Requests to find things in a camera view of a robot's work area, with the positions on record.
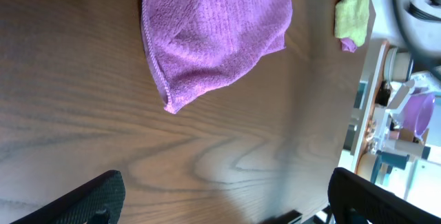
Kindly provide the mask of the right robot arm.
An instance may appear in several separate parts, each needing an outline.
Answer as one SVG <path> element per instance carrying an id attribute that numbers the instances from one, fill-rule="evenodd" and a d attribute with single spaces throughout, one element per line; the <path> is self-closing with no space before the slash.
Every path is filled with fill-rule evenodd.
<path id="1" fill-rule="evenodd" d="M 425 0 L 429 7 L 440 9 L 440 0 Z M 440 24 L 440 17 L 430 14 L 419 8 L 415 0 L 391 0 L 391 9 L 396 20 L 398 31 L 412 57 L 427 69 L 437 68 L 440 66 L 440 55 L 435 55 L 432 52 L 427 52 L 416 43 L 416 37 L 410 31 L 410 23 L 404 20 L 404 14 L 409 14 L 414 19 L 419 21 Z"/>

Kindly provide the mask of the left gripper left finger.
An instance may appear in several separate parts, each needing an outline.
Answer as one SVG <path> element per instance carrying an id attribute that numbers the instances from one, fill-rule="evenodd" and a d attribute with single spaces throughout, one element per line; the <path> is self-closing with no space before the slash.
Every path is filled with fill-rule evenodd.
<path id="1" fill-rule="evenodd" d="M 124 200 L 123 177 L 109 170 L 12 224 L 117 224 Z"/>

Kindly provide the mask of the purple microfiber cloth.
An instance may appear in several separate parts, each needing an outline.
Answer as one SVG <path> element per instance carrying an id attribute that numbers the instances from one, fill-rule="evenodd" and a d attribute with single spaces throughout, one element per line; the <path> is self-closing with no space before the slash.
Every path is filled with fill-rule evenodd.
<path id="1" fill-rule="evenodd" d="M 247 74 L 285 47 L 291 0 L 142 0 L 141 31 L 166 111 Z"/>

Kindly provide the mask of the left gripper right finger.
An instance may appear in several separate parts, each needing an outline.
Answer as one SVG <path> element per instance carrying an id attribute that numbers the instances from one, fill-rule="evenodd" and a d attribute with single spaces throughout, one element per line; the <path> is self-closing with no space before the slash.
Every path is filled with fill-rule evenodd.
<path id="1" fill-rule="evenodd" d="M 328 185 L 337 224 L 440 224 L 440 218 L 402 200 L 343 167 L 334 169 Z"/>

